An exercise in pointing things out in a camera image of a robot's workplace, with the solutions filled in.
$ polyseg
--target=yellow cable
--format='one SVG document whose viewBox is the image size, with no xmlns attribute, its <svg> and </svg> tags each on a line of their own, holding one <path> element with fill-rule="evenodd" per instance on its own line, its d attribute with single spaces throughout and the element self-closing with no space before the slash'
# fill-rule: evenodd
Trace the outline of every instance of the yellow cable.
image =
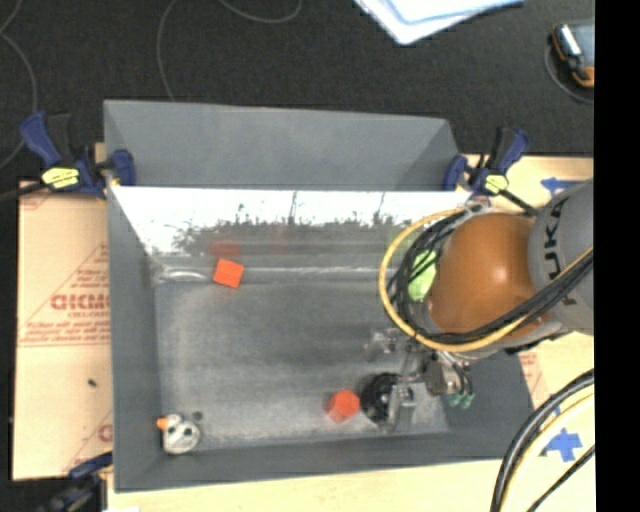
<svg viewBox="0 0 640 512">
<path fill-rule="evenodd" d="M 396 238 L 391 242 L 389 248 L 385 252 L 382 263 L 380 264 L 380 271 L 378 273 L 378 293 L 380 295 L 380 299 L 382 301 L 382 305 L 384 306 L 385 311 L 393 321 L 407 336 L 418 340 L 423 345 L 432 348 L 433 350 L 447 351 L 447 352 L 468 352 L 470 350 L 478 350 L 484 348 L 494 341 L 497 341 L 511 331 L 518 328 L 518 326 L 524 321 L 525 317 L 517 318 L 510 324 L 505 325 L 504 327 L 484 336 L 478 340 L 471 341 L 468 343 L 461 344 L 451 344 L 451 343 L 442 343 L 436 340 L 432 340 L 426 338 L 419 332 L 417 332 L 413 327 L 411 327 L 408 323 L 406 323 L 400 315 L 397 313 L 393 305 L 391 304 L 391 299 L 389 298 L 389 294 L 387 293 L 387 269 L 389 267 L 389 263 L 391 262 L 391 258 L 395 253 L 398 246 L 404 242 L 404 240 L 414 231 L 418 230 L 425 224 L 441 218 L 448 217 L 450 215 L 455 215 L 456 213 L 460 213 L 464 208 L 455 208 L 452 210 L 445 210 L 442 212 L 434 213 L 432 215 L 428 215 L 423 217 L 420 220 L 410 224 L 407 226 Z M 559 279 L 563 275 L 565 275 L 569 270 L 571 270 L 575 265 L 577 265 L 583 258 L 589 255 L 593 251 L 593 247 L 587 249 L 579 258 L 573 261 L 570 265 L 568 265 L 558 276 L 556 279 Z"/>
<path fill-rule="evenodd" d="M 586 408 L 595 404 L 595 391 L 585 395 L 580 400 L 568 406 L 566 409 L 560 412 L 553 421 L 551 421 L 534 439 L 520 457 L 520 460 L 516 464 L 511 479 L 504 487 L 502 493 L 502 505 L 500 512 L 510 512 L 513 504 L 513 490 L 518 485 L 525 468 L 531 463 L 532 460 L 549 444 L 551 439 L 557 434 L 559 430 L 564 428 L 578 414 L 583 412 Z"/>
</svg>

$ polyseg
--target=black floor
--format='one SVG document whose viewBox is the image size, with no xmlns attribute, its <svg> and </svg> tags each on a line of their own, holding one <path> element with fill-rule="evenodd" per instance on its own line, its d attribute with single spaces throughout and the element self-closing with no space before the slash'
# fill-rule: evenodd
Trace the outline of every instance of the black floor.
<svg viewBox="0 0 640 512">
<path fill-rule="evenodd" d="M 258 16 L 291 12 L 297 0 L 234 0 Z M 0 165 L 19 143 L 33 107 L 69 112 L 75 139 L 102 138 L 105 98 L 167 99 L 156 40 L 170 0 L 23 0 L 0 39 Z M 15 0 L 0 0 L 0 30 Z M 531 154 L 593 155 L 593 105 L 549 78 L 552 25 L 591 16 L 595 0 L 526 0 L 412 47 L 392 42 L 351 0 L 302 0 L 297 17 L 258 24 L 216 0 L 179 0 L 165 18 L 161 55 L 178 101 L 268 105 L 443 117 L 463 152 L 489 149 L 495 129 L 522 127 Z M 20 151 L 0 170 L 0 193 L 36 176 Z M 16 301 L 15 204 L 0 205 L 0 510 L 32 510 L 61 482 L 15 484 L 10 417 Z"/>
</svg>

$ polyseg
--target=orange cube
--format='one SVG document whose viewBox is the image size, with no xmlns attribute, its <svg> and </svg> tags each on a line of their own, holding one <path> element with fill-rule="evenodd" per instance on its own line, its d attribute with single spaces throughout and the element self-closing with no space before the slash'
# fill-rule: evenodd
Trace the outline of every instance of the orange cube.
<svg viewBox="0 0 640 512">
<path fill-rule="evenodd" d="M 243 273 L 244 265 L 220 258 L 213 274 L 213 281 L 231 288 L 238 288 Z"/>
<path fill-rule="evenodd" d="M 342 423 L 360 410 L 360 398 L 350 389 L 343 389 L 331 397 L 325 410 L 333 421 Z"/>
</svg>

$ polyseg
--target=blue marking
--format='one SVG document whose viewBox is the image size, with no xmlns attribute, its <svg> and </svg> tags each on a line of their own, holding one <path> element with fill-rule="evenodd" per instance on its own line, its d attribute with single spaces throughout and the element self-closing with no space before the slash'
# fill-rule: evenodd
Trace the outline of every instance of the blue marking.
<svg viewBox="0 0 640 512">
<path fill-rule="evenodd" d="M 562 462 L 571 462 L 576 460 L 573 454 L 573 450 L 576 448 L 582 448 L 580 436 L 577 433 L 569 433 L 566 428 L 563 428 L 558 435 L 549 441 L 545 450 L 558 450 Z"/>
<path fill-rule="evenodd" d="M 580 181 L 574 180 L 559 180 L 558 178 L 547 178 L 541 180 L 540 183 L 544 188 L 546 188 L 551 196 L 555 196 L 558 192 L 562 192 L 565 188 L 572 187 L 573 185 L 577 185 L 581 183 Z"/>
</svg>

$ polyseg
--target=white cable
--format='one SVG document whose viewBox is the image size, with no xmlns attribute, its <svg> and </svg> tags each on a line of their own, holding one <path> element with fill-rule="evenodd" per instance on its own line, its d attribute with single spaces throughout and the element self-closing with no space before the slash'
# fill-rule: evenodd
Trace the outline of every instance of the white cable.
<svg viewBox="0 0 640 512">
<path fill-rule="evenodd" d="M 27 73 L 29 74 L 29 80 L 31 81 L 31 98 L 32 98 L 31 113 L 33 114 L 38 110 L 38 82 L 36 80 L 36 76 L 33 73 L 33 68 L 31 67 L 31 63 L 29 62 L 29 59 L 27 58 L 25 53 L 22 51 L 22 49 L 18 46 L 18 44 L 13 39 L 11 39 L 8 35 L 4 33 L 4 31 L 7 29 L 7 27 L 11 24 L 13 19 L 18 14 L 18 11 L 22 6 L 22 1 L 23 0 L 17 0 L 16 5 L 13 8 L 13 11 L 11 12 L 11 14 L 9 14 L 9 17 L 4 21 L 2 26 L 0 26 L 0 39 L 2 39 L 5 43 L 7 43 L 18 54 L 18 57 L 20 57 L 20 60 L 22 61 L 25 69 L 27 70 Z M 15 148 L 13 148 L 13 151 L 11 151 L 9 156 L 5 158 L 2 162 L 0 162 L 0 171 L 4 169 L 7 165 L 9 165 L 9 163 L 16 157 L 16 155 L 20 152 L 23 146 L 24 146 L 24 141 L 21 139 L 18 145 Z"/>
<path fill-rule="evenodd" d="M 171 101 L 176 101 L 176 98 L 173 94 L 173 91 L 171 90 L 171 87 L 169 86 L 169 80 L 167 79 L 167 75 L 164 70 L 164 61 L 162 59 L 162 34 L 164 33 L 164 26 L 167 22 L 167 17 L 169 16 L 169 13 L 171 12 L 171 10 L 178 3 L 178 1 L 179 0 L 171 0 L 169 5 L 167 5 L 167 7 L 165 8 L 164 12 L 162 13 L 162 17 L 160 18 L 160 24 L 158 25 L 158 34 L 156 35 L 156 63 L 158 65 L 158 71 L 160 72 L 160 78 L 162 80 L 162 84 L 164 85 L 164 90 L 167 93 L 167 96 L 169 96 L 169 99 Z M 261 18 L 259 16 L 254 16 L 252 14 L 241 11 L 237 7 L 234 7 L 233 5 L 226 2 L 226 0 L 217 0 L 217 1 L 225 9 L 230 10 L 231 12 L 237 14 L 238 16 L 246 20 L 253 21 L 255 23 L 267 24 L 267 25 L 277 25 L 280 23 L 287 23 L 293 20 L 298 16 L 298 14 L 300 14 L 300 11 L 302 10 L 302 2 L 303 2 L 303 0 L 298 0 L 298 3 L 296 4 L 295 9 L 290 14 L 287 14 L 282 18 Z"/>
</svg>

